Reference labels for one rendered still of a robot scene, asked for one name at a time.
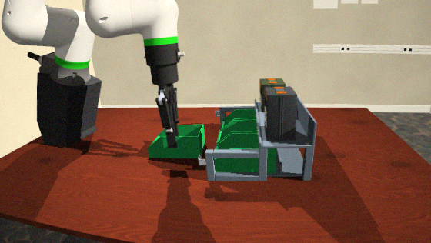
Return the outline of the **grey metal shelf rack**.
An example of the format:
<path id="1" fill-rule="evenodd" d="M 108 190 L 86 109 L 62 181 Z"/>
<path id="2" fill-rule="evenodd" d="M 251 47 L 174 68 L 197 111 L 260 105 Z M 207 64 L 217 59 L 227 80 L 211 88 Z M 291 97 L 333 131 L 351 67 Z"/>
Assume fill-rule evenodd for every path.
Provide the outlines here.
<path id="1" fill-rule="evenodd" d="M 298 96 L 296 109 L 296 139 L 292 141 L 266 140 L 264 112 L 261 110 L 260 102 L 256 104 L 256 99 L 255 106 L 220 107 L 218 111 L 215 111 L 215 116 L 220 117 L 221 127 L 223 119 L 226 117 L 226 112 L 233 112 L 236 109 L 256 110 L 259 150 L 216 149 L 216 145 L 214 150 L 206 149 L 205 159 L 202 159 L 201 155 L 199 155 L 198 160 L 199 165 L 206 165 L 208 181 L 266 181 L 266 177 L 293 176 L 302 176 L 303 181 L 311 180 L 317 122 Z M 267 173 L 267 148 L 277 148 L 276 173 Z M 299 148 L 304 148 L 303 158 Z M 215 158 L 258 158 L 259 172 L 216 172 Z"/>

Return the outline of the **green bin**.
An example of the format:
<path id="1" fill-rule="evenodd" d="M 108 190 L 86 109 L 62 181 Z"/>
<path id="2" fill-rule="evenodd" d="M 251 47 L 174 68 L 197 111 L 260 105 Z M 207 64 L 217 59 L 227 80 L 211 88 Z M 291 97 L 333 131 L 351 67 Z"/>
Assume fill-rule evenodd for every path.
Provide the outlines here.
<path id="1" fill-rule="evenodd" d="M 200 130 L 201 129 L 201 130 Z M 149 146 L 151 158 L 198 158 L 205 147 L 204 125 L 178 125 L 177 148 L 168 148 L 165 129 Z"/>
<path id="2" fill-rule="evenodd" d="M 219 131 L 219 137 L 216 144 L 236 133 L 258 133 L 256 120 L 233 120 L 226 127 Z"/>
<path id="3" fill-rule="evenodd" d="M 258 133 L 231 134 L 215 149 L 259 149 Z M 215 158 L 215 172 L 259 172 L 259 159 Z M 267 148 L 267 173 L 276 173 L 276 148 Z"/>
<path id="4" fill-rule="evenodd" d="M 255 109 L 236 109 L 231 114 L 223 119 L 222 127 L 227 126 L 233 120 L 256 120 L 256 110 Z"/>

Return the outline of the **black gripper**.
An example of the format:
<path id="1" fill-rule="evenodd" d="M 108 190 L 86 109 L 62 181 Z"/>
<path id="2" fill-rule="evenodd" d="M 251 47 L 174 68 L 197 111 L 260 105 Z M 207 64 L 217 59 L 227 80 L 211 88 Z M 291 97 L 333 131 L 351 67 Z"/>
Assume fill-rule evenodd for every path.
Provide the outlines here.
<path id="1" fill-rule="evenodd" d="M 152 84 L 159 86 L 159 98 L 155 101 L 159 108 L 162 127 L 165 128 L 168 148 L 177 148 L 176 136 L 179 136 L 177 88 L 172 84 L 179 80 L 177 63 L 161 67 L 150 66 L 150 70 Z"/>

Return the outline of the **olive green tool case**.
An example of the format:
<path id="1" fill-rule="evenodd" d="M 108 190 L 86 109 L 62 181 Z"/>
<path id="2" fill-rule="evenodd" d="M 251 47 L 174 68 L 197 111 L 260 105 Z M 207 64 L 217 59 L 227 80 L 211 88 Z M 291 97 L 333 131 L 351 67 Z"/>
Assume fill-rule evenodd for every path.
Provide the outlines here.
<path id="1" fill-rule="evenodd" d="M 261 78 L 261 96 L 262 96 L 262 105 L 260 102 L 261 110 L 264 112 L 264 96 L 265 96 L 265 87 L 286 87 L 286 83 L 282 80 L 282 78 Z"/>

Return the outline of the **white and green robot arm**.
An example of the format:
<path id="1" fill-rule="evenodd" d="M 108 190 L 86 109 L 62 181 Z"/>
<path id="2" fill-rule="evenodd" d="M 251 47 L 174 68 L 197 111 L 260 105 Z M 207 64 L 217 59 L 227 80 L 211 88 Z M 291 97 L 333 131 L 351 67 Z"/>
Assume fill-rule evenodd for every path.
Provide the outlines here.
<path id="1" fill-rule="evenodd" d="M 175 0 L 85 0 L 85 12 L 49 7 L 45 0 L 5 0 L 2 30 L 19 45 L 54 47 L 47 55 L 27 56 L 38 61 L 39 71 L 53 81 L 80 86 L 91 79 L 95 35 L 141 34 L 147 66 L 179 63 L 185 52 L 180 53 L 178 46 L 178 14 Z"/>

